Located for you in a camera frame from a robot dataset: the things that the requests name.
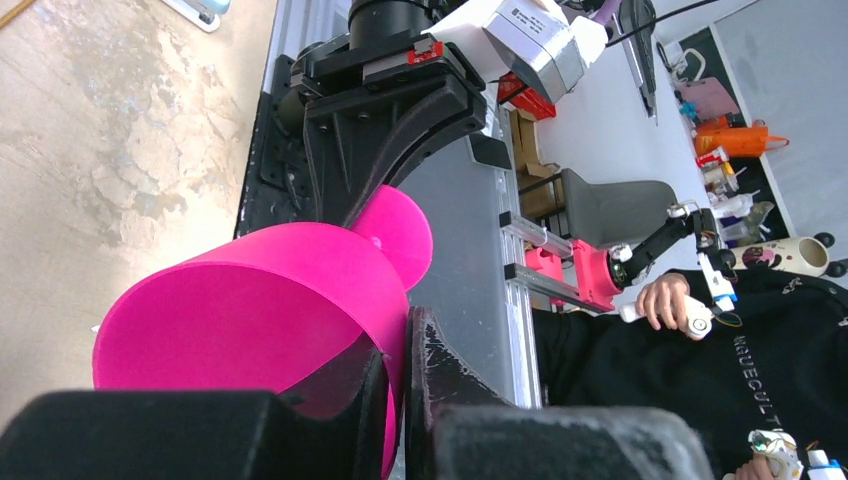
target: black hoodie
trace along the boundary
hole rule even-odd
[[[701,272],[691,296],[711,302]],[[848,462],[848,291],[773,270],[738,272],[738,328],[701,342],[647,321],[534,311],[552,405],[650,406],[699,431],[724,473],[751,459],[748,432],[783,429]],[[724,315],[729,323],[736,317]]]

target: pink cup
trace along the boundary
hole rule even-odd
[[[94,347],[98,389],[283,392],[365,332],[386,355],[383,474],[397,448],[406,292],[426,273],[424,213],[382,187],[353,231],[318,223],[260,230],[132,287]]]

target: gray chair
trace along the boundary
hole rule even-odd
[[[677,203],[674,190],[665,182],[641,180],[593,185],[571,169],[564,169],[520,193],[550,188],[548,184],[556,181],[562,182],[565,198],[557,198],[555,209],[534,220],[564,238],[583,240],[596,248],[641,243],[665,223],[668,207]]]

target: red label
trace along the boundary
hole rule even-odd
[[[432,60],[434,58],[439,58],[445,54],[445,44],[442,42],[436,42],[433,44],[433,48],[424,52],[424,53],[415,53],[415,50],[409,51],[409,59],[407,63],[410,65],[415,65],[418,63],[423,63],[428,60]]]

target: hand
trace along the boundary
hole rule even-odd
[[[661,318],[671,330],[685,332],[688,323],[686,295],[689,295],[686,278],[679,273],[666,273],[642,289],[636,299],[636,313],[648,317],[654,330],[662,328]]]
[[[754,459],[736,470],[736,480],[774,480],[768,459],[754,454]]]

